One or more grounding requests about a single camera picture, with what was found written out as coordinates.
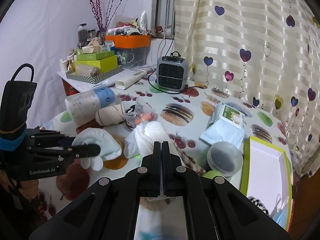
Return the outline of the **operator left hand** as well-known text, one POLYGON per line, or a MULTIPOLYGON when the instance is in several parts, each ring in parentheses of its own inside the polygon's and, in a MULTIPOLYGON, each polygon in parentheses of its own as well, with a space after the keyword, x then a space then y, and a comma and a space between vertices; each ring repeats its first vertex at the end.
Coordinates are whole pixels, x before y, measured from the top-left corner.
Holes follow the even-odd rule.
MULTIPOLYGON (((1 170, 1 185, 3 186, 5 191, 9 192, 9 188, 12 188, 13 184, 16 185, 16 181, 13 180, 11 183, 5 171, 1 170)), ((38 180, 21 181, 20 185, 21 187, 18 190, 25 199, 33 200, 37 197, 39 192, 38 180)))

